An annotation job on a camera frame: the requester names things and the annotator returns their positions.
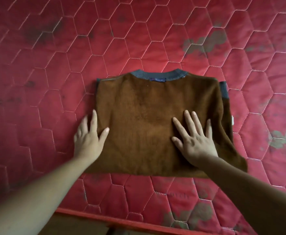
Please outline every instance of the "left arm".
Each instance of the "left arm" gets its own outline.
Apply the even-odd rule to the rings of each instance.
[[[83,118],[74,136],[74,158],[0,202],[0,234],[38,234],[73,183],[99,157],[108,131],[98,139],[95,111],[90,130],[87,117]]]

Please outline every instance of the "gray ribbed trim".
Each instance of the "gray ribbed trim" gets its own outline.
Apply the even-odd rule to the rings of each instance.
[[[219,82],[220,90],[221,90],[221,96],[222,98],[229,99],[229,94],[227,90],[227,83],[225,81]]]
[[[131,74],[136,76],[137,78],[142,78],[150,81],[165,82],[183,78],[187,75],[187,72],[181,69],[176,69],[171,72],[165,73],[148,73],[139,69],[134,72],[131,72]]]

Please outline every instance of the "sweater neckline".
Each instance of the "sweater neckline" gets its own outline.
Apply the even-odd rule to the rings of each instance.
[[[164,73],[150,73],[150,72],[145,72],[139,69],[139,70],[131,72],[131,74],[141,79],[165,82],[165,81],[173,81],[176,79],[184,78],[188,74],[188,72],[183,71],[181,69],[175,69],[173,71],[164,72]]]

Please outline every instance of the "right arm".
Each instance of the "right arm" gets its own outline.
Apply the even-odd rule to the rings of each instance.
[[[183,142],[176,137],[172,141],[183,156],[223,190],[259,235],[286,234],[286,193],[219,158],[212,140],[210,120],[205,136],[195,112],[191,116],[185,111],[185,118],[190,135],[173,118]]]

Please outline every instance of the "knit sweater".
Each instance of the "knit sweater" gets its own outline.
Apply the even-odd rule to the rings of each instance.
[[[232,143],[232,117],[225,82],[176,69],[168,73],[137,70],[99,81],[96,93],[98,133],[110,128],[100,157],[86,173],[207,177],[175,148],[181,138],[172,124],[186,127],[184,110],[195,111],[203,126],[211,119],[220,158],[247,171]]]

